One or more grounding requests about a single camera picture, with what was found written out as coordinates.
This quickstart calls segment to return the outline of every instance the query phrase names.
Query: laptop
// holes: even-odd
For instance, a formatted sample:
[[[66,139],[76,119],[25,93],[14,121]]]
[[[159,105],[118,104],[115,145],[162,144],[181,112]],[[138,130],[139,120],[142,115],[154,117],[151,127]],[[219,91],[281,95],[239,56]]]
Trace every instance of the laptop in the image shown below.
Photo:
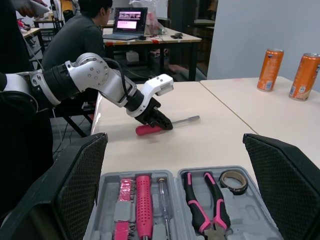
[[[116,7],[113,33],[105,34],[104,39],[128,41],[145,34],[147,7]]]

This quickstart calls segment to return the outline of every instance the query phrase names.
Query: pink screwdriver handle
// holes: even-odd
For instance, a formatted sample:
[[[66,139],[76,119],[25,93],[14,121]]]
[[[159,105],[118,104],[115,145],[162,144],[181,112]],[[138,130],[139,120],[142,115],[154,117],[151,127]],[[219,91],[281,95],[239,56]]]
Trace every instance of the pink screwdriver handle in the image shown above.
[[[136,178],[136,228],[139,239],[152,237],[153,215],[149,176]]]
[[[138,126],[135,129],[135,133],[138,136],[144,136],[147,134],[153,134],[153,133],[157,133],[163,131],[163,129],[159,126],[155,126],[155,127],[151,127],[150,125],[142,125],[142,126]]]

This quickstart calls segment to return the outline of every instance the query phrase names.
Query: gray plastic tool case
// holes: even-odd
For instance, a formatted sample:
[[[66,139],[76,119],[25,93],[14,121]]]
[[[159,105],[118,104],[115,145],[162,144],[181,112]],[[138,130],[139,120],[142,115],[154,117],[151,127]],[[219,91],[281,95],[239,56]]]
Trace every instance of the gray plastic tool case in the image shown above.
[[[133,180],[141,175],[148,175],[152,179],[151,195],[153,204],[153,236],[152,240],[166,240],[164,220],[159,205],[158,179],[165,178],[171,201],[172,219],[170,230],[172,240],[204,240],[192,226],[192,214],[186,202],[182,175],[191,172],[192,185],[195,196],[205,213],[213,219],[213,199],[204,180],[204,172],[211,172],[216,181],[222,172],[233,170],[242,173],[247,181],[248,188],[243,195],[233,195],[227,188],[221,188],[224,196],[231,227],[226,232],[227,240],[282,240],[267,207],[265,206],[258,188],[247,171],[240,166],[208,167],[182,169],[177,177],[167,170],[133,171],[107,173],[101,176],[99,185],[98,203],[93,207],[92,214],[84,235],[84,240],[112,240],[115,230],[116,202],[119,197],[120,181],[122,178]],[[137,230],[131,238],[138,240]]]

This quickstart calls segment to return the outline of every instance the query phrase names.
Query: person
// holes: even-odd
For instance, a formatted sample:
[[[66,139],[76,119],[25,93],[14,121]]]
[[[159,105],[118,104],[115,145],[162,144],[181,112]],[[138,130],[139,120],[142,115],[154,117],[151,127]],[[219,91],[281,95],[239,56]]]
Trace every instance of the person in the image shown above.
[[[75,62],[84,53],[105,57],[101,26],[106,26],[112,0],[79,0],[81,15],[71,18],[50,42],[42,58],[48,70],[66,61]]]
[[[34,0],[44,6],[42,0]],[[32,9],[19,9],[22,16],[33,17]],[[33,71],[24,38],[17,24],[11,0],[0,0],[0,73]],[[53,164],[53,135],[47,112],[26,119],[9,114],[0,93],[0,226],[31,184]]]

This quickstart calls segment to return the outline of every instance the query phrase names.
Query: floor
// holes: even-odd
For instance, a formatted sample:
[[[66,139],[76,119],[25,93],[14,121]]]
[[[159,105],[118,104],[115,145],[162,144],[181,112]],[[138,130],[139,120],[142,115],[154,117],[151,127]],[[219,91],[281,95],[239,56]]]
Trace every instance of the floor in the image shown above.
[[[91,133],[91,125],[83,116],[73,116],[71,118],[88,136]],[[59,153],[71,143],[81,139],[81,136],[69,125],[62,117],[51,119],[52,134],[53,134],[53,159],[59,156]]]

